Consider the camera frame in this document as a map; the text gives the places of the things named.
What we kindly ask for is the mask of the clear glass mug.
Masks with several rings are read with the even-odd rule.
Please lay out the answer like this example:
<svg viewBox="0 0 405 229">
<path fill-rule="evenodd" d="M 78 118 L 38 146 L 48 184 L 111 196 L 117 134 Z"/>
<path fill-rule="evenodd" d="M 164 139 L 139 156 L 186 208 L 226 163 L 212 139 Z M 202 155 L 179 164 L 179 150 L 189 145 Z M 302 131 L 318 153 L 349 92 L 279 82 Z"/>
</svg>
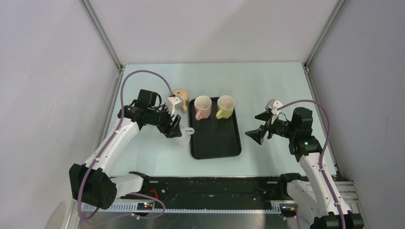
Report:
<svg viewBox="0 0 405 229">
<path fill-rule="evenodd" d="M 176 144 L 179 146 L 185 146 L 189 143 L 191 136 L 195 133 L 194 128 L 192 127 L 184 127 L 180 125 L 181 136 L 176 137 L 175 141 Z"/>
</svg>

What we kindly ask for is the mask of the pink mug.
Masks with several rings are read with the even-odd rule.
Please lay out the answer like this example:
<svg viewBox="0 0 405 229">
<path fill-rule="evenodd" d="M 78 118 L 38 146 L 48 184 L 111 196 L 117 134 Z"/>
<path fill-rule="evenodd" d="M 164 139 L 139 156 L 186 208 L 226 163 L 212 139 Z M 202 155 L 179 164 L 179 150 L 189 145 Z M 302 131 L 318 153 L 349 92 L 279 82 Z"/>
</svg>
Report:
<svg viewBox="0 0 405 229">
<path fill-rule="evenodd" d="M 212 101 L 210 97 L 206 95 L 198 96 L 194 100 L 194 108 L 196 111 L 195 119 L 200 121 L 201 119 L 207 119 L 211 115 Z"/>
</svg>

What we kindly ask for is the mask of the yellow mug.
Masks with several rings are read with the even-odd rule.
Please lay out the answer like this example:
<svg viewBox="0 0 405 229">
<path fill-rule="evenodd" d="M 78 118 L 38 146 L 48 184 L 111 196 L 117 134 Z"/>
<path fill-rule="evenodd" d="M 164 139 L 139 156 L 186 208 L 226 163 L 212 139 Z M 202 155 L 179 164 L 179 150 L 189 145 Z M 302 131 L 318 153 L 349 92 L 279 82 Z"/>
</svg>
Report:
<svg viewBox="0 0 405 229">
<path fill-rule="evenodd" d="M 218 111 L 216 113 L 216 119 L 228 119 L 234 112 L 235 101 L 233 97 L 229 95 L 223 95 L 219 97 L 217 101 Z"/>
</svg>

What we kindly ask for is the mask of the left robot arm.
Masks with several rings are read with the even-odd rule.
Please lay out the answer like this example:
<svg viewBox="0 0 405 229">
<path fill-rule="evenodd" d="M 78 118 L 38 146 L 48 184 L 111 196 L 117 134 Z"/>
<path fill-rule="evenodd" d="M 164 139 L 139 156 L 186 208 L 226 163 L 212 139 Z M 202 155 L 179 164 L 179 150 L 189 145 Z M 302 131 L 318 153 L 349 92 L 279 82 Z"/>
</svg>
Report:
<svg viewBox="0 0 405 229">
<path fill-rule="evenodd" d="M 69 178 L 75 200 L 108 209 L 115 199 L 130 193 L 141 199 L 150 195 L 146 175 L 130 172 L 113 177 L 111 171 L 130 140 L 146 125 L 157 127 L 166 138 L 182 137 L 181 117 L 175 110 L 183 105 L 183 99 L 172 94 L 164 104 L 156 106 L 156 101 L 162 101 L 158 93 L 141 89 L 137 99 L 119 110 L 113 130 L 98 149 L 83 164 L 71 166 Z"/>
</svg>

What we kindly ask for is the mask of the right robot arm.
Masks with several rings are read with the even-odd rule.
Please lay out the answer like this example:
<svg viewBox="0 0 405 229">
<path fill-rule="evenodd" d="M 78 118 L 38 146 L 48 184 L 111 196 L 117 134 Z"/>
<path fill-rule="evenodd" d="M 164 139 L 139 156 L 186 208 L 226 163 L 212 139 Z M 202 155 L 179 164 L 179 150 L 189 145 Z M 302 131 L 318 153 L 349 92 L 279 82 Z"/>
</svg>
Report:
<svg viewBox="0 0 405 229">
<path fill-rule="evenodd" d="M 333 178 L 321 158 L 322 147 L 312 135 L 312 111 L 298 107 L 290 121 L 280 120 L 271 109 L 255 116 L 265 122 L 245 134 L 260 145 L 266 133 L 289 140 L 289 151 L 304 170 L 308 182 L 298 173 L 282 174 L 277 192 L 283 199 L 294 199 L 297 213 L 308 220 L 311 229 L 362 229 L 365 225 L 359 213 L 354 213 L 339 193 Z"/>
</svg>

